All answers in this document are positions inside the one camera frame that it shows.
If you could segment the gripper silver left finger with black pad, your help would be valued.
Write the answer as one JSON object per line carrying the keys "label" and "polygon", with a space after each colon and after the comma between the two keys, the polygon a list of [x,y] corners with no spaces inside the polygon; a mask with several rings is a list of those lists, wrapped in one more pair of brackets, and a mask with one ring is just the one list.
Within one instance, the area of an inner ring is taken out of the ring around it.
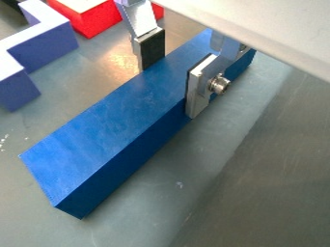
{"label": "gripper silver left finger with black pad", "polygon": [[114,0],[130,32],[140,70],[166,55],[166,30],[158,25],[150,0]]}

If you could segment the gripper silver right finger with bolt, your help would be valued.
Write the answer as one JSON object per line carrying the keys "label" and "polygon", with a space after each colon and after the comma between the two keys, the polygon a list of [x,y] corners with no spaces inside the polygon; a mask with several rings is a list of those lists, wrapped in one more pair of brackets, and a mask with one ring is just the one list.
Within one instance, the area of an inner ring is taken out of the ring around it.
{"label": "gripper silver right finger with bolt", "polygon": [[212,94],[222,95],[231,80],[224,75],[226,69],[250,50],[239,41],[216,31],[211,32],[210,53],[190,69],[186,90],[186,114],[192,119],[207,107]]}

